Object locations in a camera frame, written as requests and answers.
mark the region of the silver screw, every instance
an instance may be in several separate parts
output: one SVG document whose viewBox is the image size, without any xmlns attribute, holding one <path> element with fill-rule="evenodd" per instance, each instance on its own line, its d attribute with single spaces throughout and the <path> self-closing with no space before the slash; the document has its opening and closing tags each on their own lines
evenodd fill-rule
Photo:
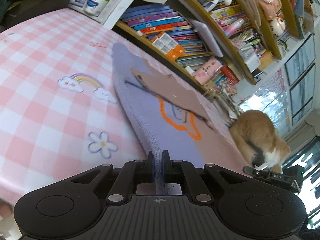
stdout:
<svg viewBox="0 0 320 240">
<path fill-rule="evenodd" d="M 207 194 L 199 194 L 196 196 L 196 200 L 200 202 L 208 202 L 211 200 L 211 197 Z"/>
<path fill-rule="evenodd" d="M 123 200 L 123 196 L 120 194 L 113 194 L 108 197 L 108 200 L 110 200 L 112 202 L 119 202 L 119 201 Z"/>
</svg>

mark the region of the smiling cloud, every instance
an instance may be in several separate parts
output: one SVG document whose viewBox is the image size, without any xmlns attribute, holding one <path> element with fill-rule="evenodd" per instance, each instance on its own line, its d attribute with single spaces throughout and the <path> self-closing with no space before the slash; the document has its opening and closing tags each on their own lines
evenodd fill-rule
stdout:
<svg viewBox="0 0 320 240">
<path fill-rule="evenodd" d="M 99 100 L 105 100 L 113 104 L 117 102 L 116 98 L 108 90 L 103 88 L 98 88 L 93 92 L 93 94 Z"/>
<path fill-rule="evenodd" d="M 68 89 L 77 93 L 83 92 L 82 87 L 79 86 L 79 83 L 69 77 L 64 77 L 59 79 L 57 82 L 58 86 L 62 89 Z"/>
</svg>

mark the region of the orange outline print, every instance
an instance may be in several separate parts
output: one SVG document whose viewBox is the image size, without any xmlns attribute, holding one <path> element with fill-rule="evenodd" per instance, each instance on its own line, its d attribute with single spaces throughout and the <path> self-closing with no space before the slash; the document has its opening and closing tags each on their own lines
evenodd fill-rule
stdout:
<svg viewBox="0 0 320 240">
<path fill-rule="evenodd" d="M 197 141 L 200 141 L 202 140 L 202 136 L 201 134 L 199 133 L 196 125 L 195 125 L 195 115 L 194 113 L 192 112 L 188 112 L 190 114 L 190 123 L 191 123 L 191 126 L 192 128 L 196 131 L 196 134 L 193 134 L 191 132 L 188 132 L 187 128 L 184 126 L 184 125 L 178 125 L 176 124 L 174 121 L 172 121 L 165 113 L 165 110 L 164 110 L 164 101 L 160 98 L 160 97 L 157 97 L 159 102 L 160 102 L 160 113 L 162 115 L 162 118 L 168 123 L 170 124 L 171 126 L 173 126 L 175 129 L 177 129 L 178 131 L 186 131 L 188 133 L 188 135 L 193 138 L 194 140 L 197 140 Z"/>
</svg>

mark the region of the folded garment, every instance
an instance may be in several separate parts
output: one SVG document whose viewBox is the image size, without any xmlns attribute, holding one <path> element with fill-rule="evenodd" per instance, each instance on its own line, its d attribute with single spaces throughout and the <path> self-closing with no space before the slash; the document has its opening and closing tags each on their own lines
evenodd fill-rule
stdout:
<svg viewBox="0 0 320 240">
<path fill-rule="evenodd" d="M 243 174 L 244 158 L 216 129 L 193 91 L 122 44 L 113 45 L 112 57 L 122 107 L 144 150 L 153 151 L 158 194 L 170 194 L 161 180 L 163 150 L 169 151 L 171 159 L 189 161 L 198 168 L 215 163 Z"/>
</svg>

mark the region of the floor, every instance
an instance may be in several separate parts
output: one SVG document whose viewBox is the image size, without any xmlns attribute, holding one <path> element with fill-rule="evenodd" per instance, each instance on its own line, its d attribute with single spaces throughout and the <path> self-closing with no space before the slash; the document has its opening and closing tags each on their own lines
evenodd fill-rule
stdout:
<svg viewBox="0 0 320 240">
<path fill-rule="evenodd" d="M 21 233 L 13 218 L 13 214 L 0 221 L 0 236 L 4 237 L 6 240 L 18 240 L 21 237 Z"/>
</svg>

